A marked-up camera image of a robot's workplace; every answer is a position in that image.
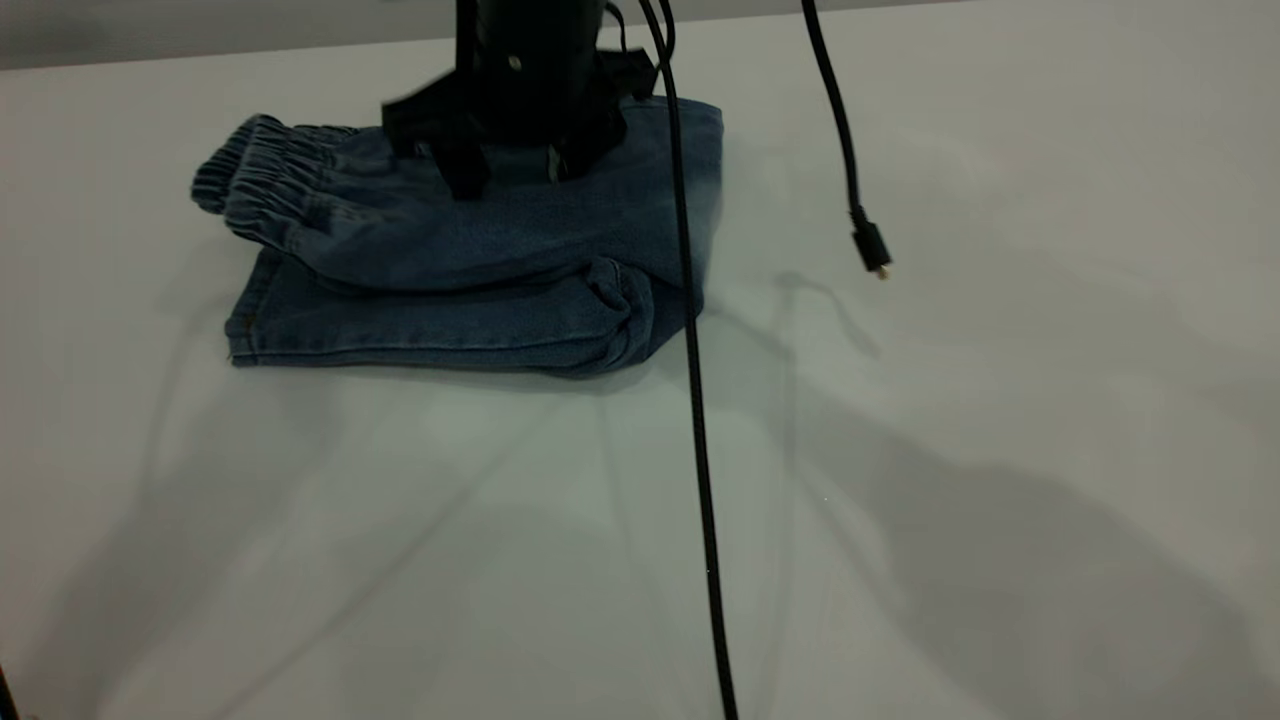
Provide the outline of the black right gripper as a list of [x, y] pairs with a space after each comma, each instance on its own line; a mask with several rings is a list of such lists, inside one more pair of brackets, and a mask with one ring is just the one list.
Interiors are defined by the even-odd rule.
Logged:
[[650, 97], [658, 68], [644, 50], [513, 55], [463, 47], [454, 68], [384, 104], [381, 128], [410, 155], [440, 146], [454, 201], [476, 201], [492, 178], [483, 146], [556, 149], [556, 183], [584, 177], [626, 133], [625, 101]]

